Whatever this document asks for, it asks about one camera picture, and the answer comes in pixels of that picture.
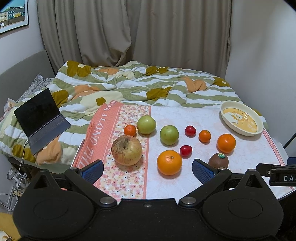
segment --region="striped blanket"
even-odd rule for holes
[[[14,111],[0,126],[1,153],[37,164],[70,165],[85,138],[95,112],[111,100],[133,105],[196,107],[219,105],[225,100],[241,100],[230,85],[209,73],[169,67],[147,66],[131,61],[119,67],[92,68],[67,61],[47,86],[61,112],[72,125],[42,151],[32,155]],[[18,108],[34,93],[16,105]]]

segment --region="bowl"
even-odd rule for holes
[[[237,101],[227,100],[220,106],[224,122],[235,132],[255,136],[263,131],[263,122],[250,107]]]

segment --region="green sticker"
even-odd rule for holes
[[[218,153],[218,157],[220,157],[221,159],[225,159],[225,155],[223,153]]]

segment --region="pillow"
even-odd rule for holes
[[[43,87],[46,87],[52,80],[53,78],[44,79],[39,73],[33,80],[30,87],[25,91],[24,94],[22,94],[22,96],[16,102],[22,101],[24,98],[27,98],[29,95],[34,94],[36,91],[41,90]]]

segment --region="orange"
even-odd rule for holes
[[[166,150],[157,158],[157,167],[164,175],[174,175],[181,170],[182,157],[174,150]]]
[[[217,147],[224,153],[232,152],[236,145],[236,140],[231,134],[223,134],[217,140]]]
[[[136,135],[136,133],[137,133],[137,129],[133,125],[127,125],[124,128],[124,131],[123,132],[124,132],[125,135],[134,137]]]
[[[203,143],[209,142],[211,140],[211,133],[207,130],[202,130],[198,135],[198,139]]]

